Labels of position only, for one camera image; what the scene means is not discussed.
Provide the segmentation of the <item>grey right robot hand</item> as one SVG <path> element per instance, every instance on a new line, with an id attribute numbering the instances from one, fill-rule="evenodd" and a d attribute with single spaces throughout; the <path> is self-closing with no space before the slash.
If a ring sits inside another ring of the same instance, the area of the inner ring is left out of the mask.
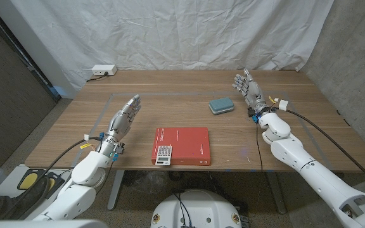
<path id="1" fill-rule="evenodd" d="M 246 104 L 256 113 L 267 107 L 261 88 L 247 69 L 244 69 L 244 75 L 236 74 L 232 86 L 242 94 Z"/>

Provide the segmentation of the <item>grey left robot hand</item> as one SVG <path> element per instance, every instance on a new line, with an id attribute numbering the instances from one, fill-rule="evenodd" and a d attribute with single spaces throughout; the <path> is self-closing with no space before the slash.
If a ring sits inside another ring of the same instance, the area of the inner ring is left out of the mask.
<path id="1" fill-rule="evenodd" d="M 106 132 L 107 139 L 114 143 L 120 142 L 122 138 L 129 132 L 131 124 L 141 109 L 141 97 L 135 95 L 132 97 L 124 107 L 116 112 L 110 120 L 108 130 Z"/>

